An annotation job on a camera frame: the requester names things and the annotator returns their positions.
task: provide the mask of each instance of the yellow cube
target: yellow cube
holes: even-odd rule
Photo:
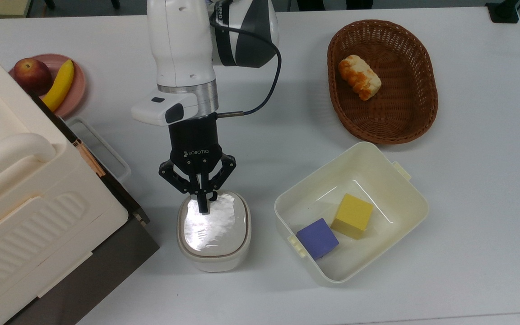
[[[373,207],[369,202],[345,194],[330,228],[343,235],[359,239],[367,229]]]

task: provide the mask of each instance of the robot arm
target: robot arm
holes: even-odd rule
[[[234,157],[223,154],[218,144],[213,65],[260,68],[278,52],[276,14],[270,0],[205,1],[148,0],[157,89],[132,108],[136,120],[169,126],[171,158],[161,164],[159,174],[182,193],[195,195],[203,214],[208,212],[208,200],[215,199],[215,190],[236,166]],[[222,168],[210,178],[219,161]],[[174,166],[188,179],[178,175]]]

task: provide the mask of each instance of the black cable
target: black cable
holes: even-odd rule
[[[270,91],[268,92],[268,95],[266,95],[266,98],[264,99],[264,101],[260,105],[258,105],[256,108],[251,109],[249,111],[230,111],[228,113],[218,113],[218,118],[220,118],[220,117],[249,115],[249,114],[252,114],[252,113],[258,111],[259,109],[264,107],[264,105],[266,105],[266,103],[268,102],[268,100],[272,96],[272,93],[274,92],[274,88],[276,88],[276,83],[278,82],[278,76],[280,76],[280,68],[282,66],[282,55],[280,54],[280,51],[278,50],[278,47],[274,43],[272,43],[271,41],[268,41],[268,39],[265,39],[264,37],[262,37],[262,36],[260,36],[260,35],[258,35],[256,33],[249,32],[249,31],[244,31],[243,29],[237,29],[237,28],[232,28],[232,27],[229,27],[229,26],[220,25],[212,18],[210,18],[210,25],[212,27],[214,27],[214,28],[222,29],[224,31],[229,31],[229,32],[234,32],[234,33],[241,33],[241,34],[244,34],[244,35],[248,35],[250,37],[254,37],[255,39],[258,39],[258,40],[263,41],[264,43],[268,44],[270,47],[272,47],[272,49],[276,53],[276,57],[278,58],[278,66],[276,67],[276,74],[274,75],[274,82],[272,82],[272,87],[270,87]]]

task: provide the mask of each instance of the apple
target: apple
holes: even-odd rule
[[[46,94],[53,79],[45,63],[35,58],[24,58],[13,66],[13,78],[23,90],[34,92],[37,96]]]

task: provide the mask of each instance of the fruit plate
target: fruit plate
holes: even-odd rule
[[[70,92],[66,95],[64,101],[60,104],[54,113],[62,117],[66,118],[70,113],[72,113],[76,108],[78,108],[81,99],[83,99],[83,95],[85,93],[85,75],[83,74],[83,70],[81,70],[80,66],[76,61],[70,59],[61,54],[40,54],[38,56],[33,56],[36,60],[39,60],[47,65],[51,72],[52,78],[55,80],[57,76],[57,72],[60,70],[61,65],[67,60],[72,60],[74,62],[74,80],[72,82],[72,87],[70,88]],[[9,71],[9,74],[13,77],[13,69]]]

